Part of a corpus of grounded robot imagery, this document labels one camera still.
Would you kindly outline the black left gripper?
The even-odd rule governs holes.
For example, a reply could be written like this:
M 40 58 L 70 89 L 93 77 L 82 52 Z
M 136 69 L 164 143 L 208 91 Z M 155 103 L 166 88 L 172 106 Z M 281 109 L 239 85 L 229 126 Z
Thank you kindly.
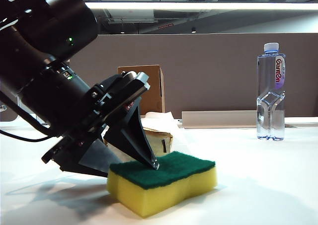
M 104 139 L 147 167 L 158 170 L 159 162 L 141 125 L 141 94 L 146 82 L 96 84 L 75 108 L 62 110 L 62 139 L 50 148 L 42 161 L 54 161 L 60 170 L 107 177 L 110 165 L 120 163 Z

